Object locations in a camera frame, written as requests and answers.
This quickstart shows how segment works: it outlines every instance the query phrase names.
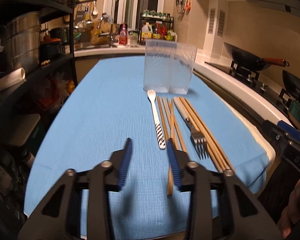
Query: chopstick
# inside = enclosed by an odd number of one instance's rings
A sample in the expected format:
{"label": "chopstick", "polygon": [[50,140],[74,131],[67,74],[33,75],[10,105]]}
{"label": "chopstick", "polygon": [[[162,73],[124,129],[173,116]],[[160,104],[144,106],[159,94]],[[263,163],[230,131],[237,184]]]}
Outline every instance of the chopstick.
{"label": "chopstick", "polygon": [[[171,115],[170,115],[170,137],[173,141],[173,144],[175,147],[177,147],[176,143],[176,137],[174,136],[174,114],[173,114],[173,103],[172,103],[172,109],[171,109]],[[171,166],[169,166],[168,170],[168,195],[172,195],[173,192],[173,174],[172,174],[172,169]]]}
{"label": "chopstick", "polygon": [[203,133],[203,135],[205,136],[205,138],[207,139],[207,146],[208,146],[208,154],[211,156],[211,160],[213,162],[213,164],[215,165],[216,169],[219,172],[222,172],[223,170],[226,169],[226,163],[224,161],[222,161],[222,158],[220,158],[220,154],[219,154],[219,150],[216,147],[216,145],[213,143],[210,135],[206,132],[206,130],[204,129],[204,127],[202,126],[202,124],[200,123],[200,120],[197,118],[197,116],[195,116],[193,114],[193,112],[191,111],[190,107],[188,106],[188,104],[186,103],[186,101],[184,100],[184,98],[180,98],[181,103],[183,104],[192,124],[196,124],[196,126],[198,127],[197,130],[199,130],[200,132]]}
{"label": "chopstick", "polygon": [[227,169],[231,169],[235,172],[234,167],[232,166],[231,162],[229,161],[227,155],[225,154],[225,152],[223,151],[223,149],[221,148],[219,142],[217,141],[217,139],[213,136],[213,134],[211,133],[211,131],[209,130],[209,128],[207,127],[207,125],[203,122],[203,120],[200,118],[199,114],[197,113],[197,111],[194,109],[194,107],[191,105],[191,103],[188,101],[188,99],[185,98],[185,102],[188,104],[188,106],[191,108],[191,110],[193,111],[193,113],[195,114],[195,116],[199,119],[200,123],[202,124],[203,128],[206,130],[206,132],[209,134],[210,138],[213,140],[214,144],[217,146],[221,156],[222,156],[222,160],[224,162],[226,162],[226,168]]}
{"label": "chopstick", "polygon": [[164,138],[165,138],[166,143],[167,143],[167,138],[169,138],[169,134],[168,134],[167,124],[166,124],[166,120],[164,118],[164,114],[163,114],[163,110],[162,110],[161,101],[160,101],[159,96],[157,96],[157,102],[158,102],[158,106],[159,106],[159,112],[160,112],[160,117],[161,117],[163,134],[164,134]]}
{"label": "chopstick", "polygon": [[211,160],[214,166],[216,167],[216,169],[218,170],[218,172],[223,172],[224,170],[230,168],[233,171],[235,171],[229,159],[227,158],[222,148],[220,147],[219,143],[214,138],[210,130],[207,129],[207,126],[204,124],[204,122],[202,121],[198,113],[194,110],[190,102],[184,98],[174,98],[174,100],[179,100],[181,102],[184,111],[187,113],[194,127],[200,132],[202,132],[202,134],[207,139],[208,154],[211,157]]}
{"label": "chopstick", "polygon": [[[164,111],[165,111],[166,116],[167,116],[168,125],[169,125],[169,127],[171,127],[171,115],[170,115],[170,112],[169,112],[170,109],[169,109],[169,107],[168,107],[168,105],[169,105],[170,103],[169,103],[168,99],[167,99],[167,101],[166,101],[166,100],[164,100],[164,98],[162,98],[162,103],[163,103]],[[177,150],[180,149],[177,141],[173,140],[173,144],[174,144],[174,147],[175,147]]]}
{"label": "chopstick", "polygon": [[[169,111],[171,111],[171,105],[169,104],[168,99],[167,99],[167,103],[168,103]],[[185,141],[183,140],[182,133],[180,131],[178,122],[177,122],[175,117],[174,117],[174,124],[175,124],[175,127],[176,127],[176,131],[177,131],[177,135],[178,135],[178,138],[179,138],[181,149],[182,149],[183,152],[187,152]]]}
{"label": "chopstick", "polygon": [[[186,112],[188,118],[190,119],[190,121],[192,122],[193,126],[195,129],[199,130],[202,132],[202,129],[199,129],[197,123],[197,120],[194,120],[192,115],[189,113],[189,111],[185,108],[185,106],[183,105],[183,101],[181,100],[181,98],[174,98],[173,100],[179,100],[181,105],[183,106],[183,110]],[[211,146],[207,140],[207,147],[208,147],[208,154],[211,157],[211,160],[215,166],[215,168],[217,169],[218,172],[222,173],[224,166],[221,165],[221,160],[218,160],[218,158],[215,156],[214,151],[212,150],[212,148],[215,150],[215,148],[213,146]]]}
{"label": "chopstick", "polygon": [[[157,102],[158,102],[159,112],[160,112],[160,116],[161,116],[161,122],[162,122],[162,128],[163,128],[164,138],[165,138],[166,143],[167,143],[167,139],[169,138],[169,134],[168,134],[167,124],[166,124],[166,121],[164,119],[164,114],[163,114],[163,110],[162,110],[162,106],[161,106],[161,100],[160,100],[159,96],[157,96]],[[169,166],[169,169],[168,169],[167,195],[171,196],[172,192],[173,192],[173,174],[172,174],[171,167]]]}

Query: faucet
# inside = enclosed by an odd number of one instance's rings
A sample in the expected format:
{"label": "faucet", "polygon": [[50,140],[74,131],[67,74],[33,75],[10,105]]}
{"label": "faucet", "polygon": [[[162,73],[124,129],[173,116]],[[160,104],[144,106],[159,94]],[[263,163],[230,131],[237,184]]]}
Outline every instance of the faucet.
{"label": "faucet", "polygon": [[113,32],[113,19],[110,15],[103,13],[100,21],[98,23],[97,29],[101,28],[101,23],[102,22],[107,22],[111,24],[111,29],[109,33],[101,33],[100,36],[104,36],[104,37],[109,37],[109,48],[110,47],[115,47],[114,42],[118,42],[117,40],[114,40],[114,35],[115,33]]}
{"label": "faucet", "polygon": [[101,28],[101,23],[102,22],[110,23],[112,25],[113,24],[113,19],[110,15],[108,15],[106,13],[103,13],[101,18],[100,18],[100,21],[98,23],[97,29]]}

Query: fork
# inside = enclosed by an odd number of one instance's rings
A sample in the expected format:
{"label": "fork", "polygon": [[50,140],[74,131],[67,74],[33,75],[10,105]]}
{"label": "fork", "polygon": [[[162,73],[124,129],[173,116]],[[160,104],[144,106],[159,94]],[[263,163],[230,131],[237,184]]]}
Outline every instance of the fork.
{"label": "fork", "polygon": [[194,125],[189,119],[188,112],[185,110],[185,107],[183,106],[181,100],[179,98],[173,98],[174,104],[176,105],[182,119],[185,121],[186,125],[190,129],[190,138],[192,143],[194,144],[195,150],[197,152],[197,155],[199,159],[203,159],[203,157],[206,159],[209,158],[209,152],[207,147],[207,139],[202,134],[202,132],[195,129]]}
{"label": "fork", "polygon": [[207,149],[207,139],[202,132],[196,130],[190,121],[189,118],[185,118],[185,122],[190,129],[191,141],[194,144],[194,147],[197,151],[199,159],[209,158],[208,149]]}

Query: human hand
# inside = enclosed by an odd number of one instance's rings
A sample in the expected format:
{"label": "human hand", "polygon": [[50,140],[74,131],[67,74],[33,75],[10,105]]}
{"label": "human hand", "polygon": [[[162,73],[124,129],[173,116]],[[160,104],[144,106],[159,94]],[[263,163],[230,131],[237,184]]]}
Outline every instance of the human hand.
{"label": "human hand", "polygon": [[291,223],[296,224],[300,220],[300,179],[289,197],[288,206],[286,206],[278,221],[282,238],[285,239],[291,233]]}

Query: wok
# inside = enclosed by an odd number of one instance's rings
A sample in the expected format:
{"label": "wok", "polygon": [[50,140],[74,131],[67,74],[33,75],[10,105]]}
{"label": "wok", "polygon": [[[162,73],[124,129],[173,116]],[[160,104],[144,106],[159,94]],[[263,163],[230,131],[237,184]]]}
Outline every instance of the wok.
{"label": "wok", "polygon": [[226,46],[227,52],[232,57],[232,60],[237,63],[238,66],[254,72],[265,70],[271,65],[281,67],[289,66],[289,62],[282,58],[261,58],[229,43],[225,42],[224,45]]}
{"label": "wok", "polygon": [[283,70],[282,80],[286,91],[300,103],[300,79],[295,75]]}

